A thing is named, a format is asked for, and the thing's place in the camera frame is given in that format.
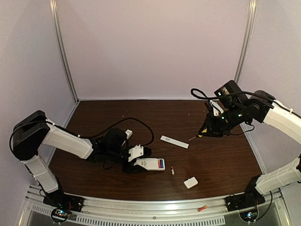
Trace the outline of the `yellow handled screwdriver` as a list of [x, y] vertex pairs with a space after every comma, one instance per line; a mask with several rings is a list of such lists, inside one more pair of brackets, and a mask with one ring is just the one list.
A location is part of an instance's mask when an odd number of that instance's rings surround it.
[[197, 134], [197, 135], [193, 136], [193, 137], [190, 138], [188, 141], [192, 141], [192, 140], [194, 140], [194, 139], [196, 139], [196, 138], [201, 138], [201, 137], [203, 137], [205, 134], [206, 134], [206, 130], [203, 130], [200, 134]]

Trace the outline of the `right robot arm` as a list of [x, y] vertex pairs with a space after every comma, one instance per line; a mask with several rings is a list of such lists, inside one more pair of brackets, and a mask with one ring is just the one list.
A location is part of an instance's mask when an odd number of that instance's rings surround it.
[[[297, 143], [301, 141], [301, 117], [263, 90], [242, 91], [235, 81], [230, 80], [215, 91], [214, 97], [198, 96], [196, 91], [191, 89], [190, 93], [204, 100], [208, 110], [197, 138], [230, 136], [230, 131], [239, 124], [251, 125], [256, 120], [278, 129]], [[300, 180], [301, 159], [297, 157], [271, 173], [252, 178], [245, 193], [262, 196]]]

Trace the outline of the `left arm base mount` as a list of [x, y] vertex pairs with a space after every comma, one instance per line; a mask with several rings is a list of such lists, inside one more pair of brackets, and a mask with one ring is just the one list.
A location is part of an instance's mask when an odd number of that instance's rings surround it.
[[54, 207], [50, 213], [50, 218], [58, 224], [62, 224], [71, 219], [73, 213], [81, 212], [84, 198], [75, 195], [64, 194], [62, 200], [58, 200], [45, 195], [43, 203]]

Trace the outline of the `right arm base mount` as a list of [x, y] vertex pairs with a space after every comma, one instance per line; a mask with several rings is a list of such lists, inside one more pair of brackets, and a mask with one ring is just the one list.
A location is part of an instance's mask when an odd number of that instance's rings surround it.
[[265, 203], [263, 196], [255, 196], [253, 194], [231, 194], [224, 198], [227, 211], [238, 211], [242, 221], [250, 224], [255, 223], [259, 217], [258, 205]]

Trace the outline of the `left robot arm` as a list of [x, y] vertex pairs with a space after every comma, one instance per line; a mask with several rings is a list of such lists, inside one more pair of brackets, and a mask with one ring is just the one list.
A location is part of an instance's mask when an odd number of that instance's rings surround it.
[[148, 144], [130, 146], [126, 132], [116, 126], [114, 123], [96, 135], [84, 137], [57, 125], [37, 110], [14, 126], [9, 148], [41, 185], [47, 198], [62, 199], [63, 189], [40, 156], [39, 147], [47, 145], [86, 161], [113, 161], [130, 168], [138, 158], [151, 156]]

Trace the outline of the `small white battery cover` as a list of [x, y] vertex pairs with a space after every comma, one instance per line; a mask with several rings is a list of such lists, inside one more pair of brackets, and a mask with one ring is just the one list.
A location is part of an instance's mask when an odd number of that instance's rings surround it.
[[191, 177], [185, 180], [183, 183], [187, 189], [191, 189], [198, 184], [198, 180], [195, 177]]

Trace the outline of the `white air conditioner remote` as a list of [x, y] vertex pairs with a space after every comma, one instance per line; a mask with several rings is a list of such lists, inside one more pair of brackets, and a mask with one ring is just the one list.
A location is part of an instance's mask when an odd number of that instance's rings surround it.
[[159, 168], [158, 167], [158, 160], [161, 160], [161, 159], [163, 159], [163, 158], [143, 158], [143, 159], [137, 159], [135, 165], [139, 164], [139, 165], [145, 167], [147, 169], [147, 171], [164, 171], [166, 169], [165, 162], [164, 162], [164, 165], [165, 165], [164, 168]]

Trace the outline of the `slim white remote control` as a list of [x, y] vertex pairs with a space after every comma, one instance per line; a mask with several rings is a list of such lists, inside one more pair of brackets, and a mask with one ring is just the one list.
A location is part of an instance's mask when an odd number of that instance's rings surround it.
[[127, 129], [127, 130], [125, 131], [125, 133], [126, 133], [126, 135], [127, 135], [127, 139], [130, 139], [130, 137], [131, 137], [132, 134], [133, 134], [133, 132], [132, 132], [131, 130], [129, 130], [129, 129]]

